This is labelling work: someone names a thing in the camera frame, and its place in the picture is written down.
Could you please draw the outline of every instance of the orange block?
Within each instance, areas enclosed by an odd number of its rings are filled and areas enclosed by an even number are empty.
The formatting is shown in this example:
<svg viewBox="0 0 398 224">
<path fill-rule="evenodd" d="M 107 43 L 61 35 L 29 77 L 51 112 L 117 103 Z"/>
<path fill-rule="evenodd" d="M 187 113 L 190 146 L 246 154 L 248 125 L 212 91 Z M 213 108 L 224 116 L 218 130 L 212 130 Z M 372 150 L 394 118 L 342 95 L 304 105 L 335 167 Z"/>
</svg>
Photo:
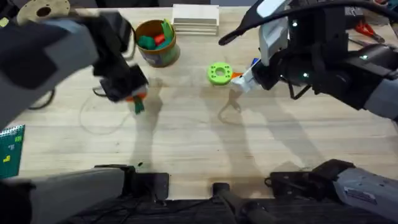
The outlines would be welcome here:
<svg viewBox="0 0 398 224">
<path fill-rule="evenodd" d="M 138 94 L 138 97 L 141 98 L 142 100 L 147 96 L 147 93 L 140 93 Z M 134 102 L 134 98 L 132 96 L 129 96 L 126 98 L 127 102 Z"/>
<path fill-rule="evenodd" d="M 232 78 L 240 77 L 241 75 L 243 75 L 243 73 L 234 72 L 234 73 L 232 73 Z"/>
</svg>

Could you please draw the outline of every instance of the scissors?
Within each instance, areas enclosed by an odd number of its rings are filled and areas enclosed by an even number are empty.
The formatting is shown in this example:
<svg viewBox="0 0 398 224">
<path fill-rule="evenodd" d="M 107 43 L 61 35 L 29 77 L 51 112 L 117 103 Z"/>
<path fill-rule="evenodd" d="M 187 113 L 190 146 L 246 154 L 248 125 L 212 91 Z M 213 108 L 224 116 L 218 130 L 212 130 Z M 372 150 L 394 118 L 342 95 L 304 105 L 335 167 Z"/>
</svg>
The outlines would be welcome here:
<svg viewBox="0 0 398 224">
<path fill-rule="evenodd" d="M 363 21 L 359 22 L 359 24 L 355 27 L 355 31 L 359 32 L 360 34 L 366 35 L 381 44 L 386 41 L 379 34 L 375 33 L 369 24 Z"/>
</svg>

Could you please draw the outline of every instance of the orange object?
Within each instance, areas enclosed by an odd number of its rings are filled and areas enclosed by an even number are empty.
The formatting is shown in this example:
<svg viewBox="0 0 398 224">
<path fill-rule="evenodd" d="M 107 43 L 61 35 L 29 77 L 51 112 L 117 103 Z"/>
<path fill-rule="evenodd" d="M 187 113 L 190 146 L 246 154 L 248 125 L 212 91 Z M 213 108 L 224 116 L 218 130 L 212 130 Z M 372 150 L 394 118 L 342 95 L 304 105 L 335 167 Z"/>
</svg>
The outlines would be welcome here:
<svg viewBox="0 0 398 224">
<path fill-rule="evenodd" d="M 159 46 L 160 44 L 162 44 L 164 42 L 164 34 L 159 34 L 157 35 L 155 38 L 155 44 L 156 46 Z"/>
<path fill-rule="evenodd" d="M 240 77 L 241 75 L 243 75 L 243 73 L 234 72 L 234 73 L 232 73 L 232 78 Z"/>
<path fill-rule="evenodd" d="M 147 93 L 140 93 L 138 94 L 138 97 L 141 98 L 142 100 L 147 96 Z M 129 96 L 126 98 L 127 102 L 134 102 L 134 98 L 132 96 Z"/>
</svg>

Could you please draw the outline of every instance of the cylindrical container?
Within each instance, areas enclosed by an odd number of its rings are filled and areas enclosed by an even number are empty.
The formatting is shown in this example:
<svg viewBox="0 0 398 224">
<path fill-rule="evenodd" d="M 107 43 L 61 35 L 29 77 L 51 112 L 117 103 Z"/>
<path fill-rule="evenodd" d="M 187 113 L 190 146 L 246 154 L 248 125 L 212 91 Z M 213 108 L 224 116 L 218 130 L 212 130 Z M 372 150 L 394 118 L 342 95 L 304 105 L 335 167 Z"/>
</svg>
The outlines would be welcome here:
<svg viewBox="0 0 398 224">
<path fill-rule="evenodd" d="M 148 37 L 155 37 L 163 34 L 161 20 L 151 20 L 139 25 L 136 29 L 136 44 L 144 59 L 153 67 L 166 67 L 174 63 L 180 56 L 180 48 L 176 44 L 177 36 L 173 28 L 173 40 L 171 43 L 159 50 L 147 50 L 138 46 L 140 36 L 146 35 Z"/>
</svg>

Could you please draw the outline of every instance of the red block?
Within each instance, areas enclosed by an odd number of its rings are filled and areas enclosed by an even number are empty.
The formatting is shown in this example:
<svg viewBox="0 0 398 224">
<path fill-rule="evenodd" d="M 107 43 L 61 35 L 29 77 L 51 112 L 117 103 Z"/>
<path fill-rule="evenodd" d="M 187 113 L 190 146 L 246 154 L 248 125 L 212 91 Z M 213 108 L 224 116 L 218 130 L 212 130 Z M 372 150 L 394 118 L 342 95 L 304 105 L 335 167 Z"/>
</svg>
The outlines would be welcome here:
<svg viewBox="0 0 398 224">
<path fill-rule="evenodd" d="M 155 39 L 156 46 L 159 46 L 160 44 L 162 44 L 164 42 L 164 34 L 159 34 L 154 39 Z"/>
</svg>

